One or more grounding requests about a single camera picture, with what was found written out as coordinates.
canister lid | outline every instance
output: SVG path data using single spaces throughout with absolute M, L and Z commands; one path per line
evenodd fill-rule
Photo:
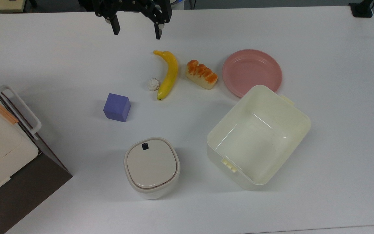
M 151 139 L 134 146 L 128 153 L 126 163 L 129 177 L 143 189 L 165 184 L 177 170 L 173 149 L 160 139 Z

appliance handle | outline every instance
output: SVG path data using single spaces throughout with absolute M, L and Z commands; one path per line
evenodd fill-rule
M 15 92 L 10 86 L 7 86 L 7 85 L 2 85 L 0 86 L 0 93 L 6 91 L 6 90 L 9 90 L 12 92 L 12 94 L 18 99 L 18 101 L 20 102 L 21 105 L 23 105 L 23 107 L 30 113 L 31 117 L 34 119 L 34 121 L 36 122 L 36 125 L 33 126 L 31 129 L 30 129 L 30 133 L 31 134 L 35 134 L 38 132 L 38 130 L 40 130 L 41 128 L 41 122 L 40 120 L 37 118 L 37 116 L 35 116 L 35 114 L 30 110 L 30 108 L 27 106 L 27 104 L 25 104 L 25 102 L 18 96 L 17 92 Z

yellow banana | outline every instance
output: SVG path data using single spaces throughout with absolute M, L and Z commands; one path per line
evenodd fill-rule
M 174 85 L 175 80 L 177 79 L 178 63 L 177 63 L 177 59 L 171 52 L 168 52 L 168 51 L 162 52 L 162 51 L 154 50 L 154 55 L 160 56 L 168 64 L 167 75 L 165 76 L 164 81 L 162 81 L 161 86 L 158 89 L 158 94 L 157 94 L 157 99 L 161 101 L 171 91 L 172 86 Z

purple cube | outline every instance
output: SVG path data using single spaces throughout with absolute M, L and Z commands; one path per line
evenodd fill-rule
M 104 113 L 108 119 L 125 122 L 130 108 L 129 98 L 110 93 L 106 100 Z

pink plate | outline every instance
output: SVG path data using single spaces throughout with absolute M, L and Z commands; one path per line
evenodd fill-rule
M 239 50 L 230 55 L 223 64 L 222 75 L 224 84 L 239 98 L 256 85 L 276 92 L 282 81 L 282 71 L 275 59 L 255 49 Z

